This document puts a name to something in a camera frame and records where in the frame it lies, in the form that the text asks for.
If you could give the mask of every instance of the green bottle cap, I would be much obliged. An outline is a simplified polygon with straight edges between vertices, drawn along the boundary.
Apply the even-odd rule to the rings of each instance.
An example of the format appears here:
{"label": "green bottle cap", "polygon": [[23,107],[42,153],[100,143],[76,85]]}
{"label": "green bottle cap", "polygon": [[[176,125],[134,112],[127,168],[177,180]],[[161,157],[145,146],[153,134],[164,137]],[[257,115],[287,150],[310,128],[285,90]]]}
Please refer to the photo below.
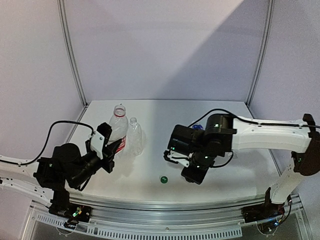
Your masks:
{"label": "green bottle cap", "polygon": [[168,182],[168,178],[166,176],[162,176],[160,178],[160,181],[161,181],[162,184],[166,184]]}

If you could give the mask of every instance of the vertical metal pole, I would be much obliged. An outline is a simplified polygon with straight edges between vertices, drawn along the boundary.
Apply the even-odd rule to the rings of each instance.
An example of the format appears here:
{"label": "vertical metal pole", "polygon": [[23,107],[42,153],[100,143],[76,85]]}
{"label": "vertical metal pole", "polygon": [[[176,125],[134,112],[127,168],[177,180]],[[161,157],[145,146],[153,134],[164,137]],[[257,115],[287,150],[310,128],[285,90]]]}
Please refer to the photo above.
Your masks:
{"label": "vertical metal pole", "polygon": [[79,98],[81,101],[81,104],[83,107],[88,106],[88,102],[85,96],[85,91],[81,83],[81,79],[78,72],[78,67],[76,63],[76,58],[74,55],[74,51],[71,44],[71,38],[68,28],[68,22],[67,22],[67,16],[66,16],[66,7],[65,7],[65,1],[64,0],[57,0],[58,3],[58,10],[59,10],[59,16],[61,21],[61,27],[62,27],[62,33],[65,43],[66,52],[69,58],[70,67],[74,79],[74,83],[77,89],[77,92],[79,94]]}
{"label": "vertical metal pole", "polygon": [[[88,108],[88,107],[86,107],[86,106],[82,108],[79,116],[78,116],[77,119],[76,119],[77,122],[81,122],[81,119],[82,119],[82,117],[84,116],[87,108]],[[77,129],[78,126],[79,126],[79,125],[75,125],[75,124],[73,125],[73,127],[71,128],[68,136],[66,137],[66,139],[65,139],[65,141],[64,141],[65,144],[70,142],[70,140],[71,140],[71,138],[72,138],[72,135],[75,133],[75,131],[76,131],[76,129]]]}
{"label": "vertical metal pole", "polygon": [[263,63],[264,63],[264,59],[265,59],[265,55],[266,55],[266,51],[267,51],[268,39],[269,39],[269,35],[270,35],[270,30],[271,30],[274,7],[275,7],[275,1],[269,0],[268,10],[267,10],[268,12],[266,15],[266,20],[265,20],[264,33],[263,33],[263,37],[262,37],[260,53],[259,53],[259,57],[258,57],[256,66],[255,66],[251,87],[250,87],[248,96],[245,101],[245,104],[248,107],[250,107],[250,105],[252,104],[252,101],[254,99],[255,91],[256,91],[257,84],[258,84],[259,77],[260,77],[260,73],[261,73],[261,69],[263,67]]}

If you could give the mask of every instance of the metal grate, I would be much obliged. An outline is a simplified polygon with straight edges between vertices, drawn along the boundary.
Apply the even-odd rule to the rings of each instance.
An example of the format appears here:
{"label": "metal grate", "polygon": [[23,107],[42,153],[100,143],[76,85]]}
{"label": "metal grate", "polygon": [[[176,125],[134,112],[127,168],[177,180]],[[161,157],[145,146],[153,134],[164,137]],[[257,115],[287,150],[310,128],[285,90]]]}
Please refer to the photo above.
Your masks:
{"label": "metal grate", "polygon": [[101,227],[90,227],[87,233],[93,236],[99,236],[100,238],[114,240],[226,240],[242,237],[242,231],[240,227],[210,231],[203,234],[158,233],[157,235],[123,233],[119,231],[110,231]]}
{"label": "metal grate", "polygon": [[[57,218],[55,216],[50,216],[42,213],[37,213],[37,221],[63,228],[64,229],[64,219]],[[214,230],[206,231],[203,233],[137,233],[130,232],[125,229],[123,230],[110,230],[103,226],[91,226],[88,225],[86,232],[77,231],[80,234],[86,234],[94,237],[99,237],[103,239],[110,240],[226,240],[242,237],[241,227],[232,227],[224,230]]]}

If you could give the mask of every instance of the blue object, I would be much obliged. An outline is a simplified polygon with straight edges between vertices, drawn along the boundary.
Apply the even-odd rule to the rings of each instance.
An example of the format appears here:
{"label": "blue object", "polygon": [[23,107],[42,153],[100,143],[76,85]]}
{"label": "blue object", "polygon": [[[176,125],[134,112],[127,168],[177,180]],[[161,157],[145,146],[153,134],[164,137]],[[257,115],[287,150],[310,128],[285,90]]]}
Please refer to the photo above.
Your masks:
{"label": "blue object", "polygon": [[201,125],[201,124],[195,124],[192,126],[192,129],[200,129],[200,130],[203,130],[204,127]]}

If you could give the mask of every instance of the black cable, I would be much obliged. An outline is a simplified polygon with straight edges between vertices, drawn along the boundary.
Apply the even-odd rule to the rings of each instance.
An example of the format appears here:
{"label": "black cable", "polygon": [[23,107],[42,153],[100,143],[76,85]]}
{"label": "black cable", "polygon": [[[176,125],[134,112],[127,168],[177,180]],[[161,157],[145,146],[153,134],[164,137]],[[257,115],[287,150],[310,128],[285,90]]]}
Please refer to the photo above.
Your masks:
{"label": "black cable", "polygon": [[[82,123],[82,122],[78,122],[78,121],[70,121],[70,120],[59,120],[59,121],[55,121],[49,128],[49,132],[46,136],[46,140],[45,140],[45,143],[44,143],[44,146],[41,150],[41,152],[38,154],[38,156],[36,156],[33,160],[29,161],[29,162],[25,162],[25,163],[21,163],[20,165],[21,166],[26,166],[26,165],[29,165],[29,164],[32,164],[34,162],[36,162],[38,160],[38,158],[42,155],[42,153],[44,152],[46,146],[47,146],[47,143],[48,143],[48,140],[49,140],[49,136],[50,136],[50,133],[51,133],[51,130],[53,128],[54,125],[56,124],[76,124],[76,125],[81,125],[81,126],[85,126],[87,128],[90,128],[91,129],[91,135],[94,134],[95,130],[92,126],[86,124],[86,123]],[[17,162],[13,162],[13,161],[6,161],[6,160],[2,160],[0,159],[0,162],[2,163],[6,163],[6,164],[12,164],[12,165],[19,165],[19,163]]]}
{"label": "black cable", "polygon": [[302,127],[320,129],[320,126],[318,126],[318,125],[302,125]]}
{"label": "black cable", "polygon": [[283,224],[283,223],[288,219],[288,217],[289,217],[289,215],[290,215],[290,213],[291,213],[291,209],[292,209],[292,204],[290,205],[288,214],[286,215],[285,219],[283,219],[283,220],[279,223],[278,227],[279,227],[281,224]]}
{"label": "black cable", "polygon": [[208,114],[212,113],[212,112],[215,112],[215,111],[220,111],[220,112],[225,112],[229,115],[231,115],[232,117],[234,117],[235,119],[238,119],[240,120],[241,122],[244,122],[244,123],[247,123],[247,124],[255,124],[255,125],[259,125],[259,123],[257,121],[249,121],[249,120],[246,120],[246,119],[242,119],[241,117],[238,117],[237,115],[235,115],[234,113],[228,111],[228,110],[225,110],[225,109],[222,109],[222,108],[215,108],[215,109],[211,109],[210,111],[208,111],[205,115],[203,115],[202,117],[200,117],[198,120],[194,121],[193,123],[191,123],[188,128],[190,128],[192,125],[196,124],[197,122],[201,121],[203,118],[205,118]]}
{"label": "black cable", "polygon": [[196,124],[197,122],[201,121],[208,114],[210,114],[212,112],[215,112],[215,111],[225,112],[225,113],[229,114],[230,116],[232,116],[233,118],[238,119],[239,121],[247,123],[247,124],[254,124],[254,125],[260,125],[260,126],[279,126],[279,127],[316,128],[316,129],[320,129],[320,126],[318,126],[318,125],[299,125],[299,124],[294,124],[294,123],[280,123],[280,122],[279,123],[276,123],[276,122],[262,122],[262,123],[259,123],[257,121],[250,121],[250,120],[243,119],[243,118],[235,115],[234,113],[232,113],[232,112],[230,112],[228,110],[222,109],[222,108],[211,109],[205,115],[200,117],[198,120],[196,120],[193,123],[191,123],[188,126],[188,128],[190,128],[192,125]]}
{"label": "black cable", "polygon": [[85,183],[84,183],[84,185],[80,188],[78,188],[78,190],[80,191],[80,192],[82,192],[84,189],[85,189],[85,187],[87,186],[87,184],[89,183],[89,181],[90,181],[90,178],[91,178],[91,176],[85,181]]}
{"label": "black cable", "polygon": [[222,168],[222,167],[226,166],[228,163],[230,163],[232,158],[234,157],[234,152],[233,151],[231,151],[231,152],[232,152],[232,155],[226,163],[218,165],[218,166],[213,165],[211,168],[213,168],[213,169]]}
{"label": "black cable", "polygon": [[187,158],[187,157],[175,157],[175,156],[172,156],[171,159],[185,159],[185,160],[188,160],[189,158]]}

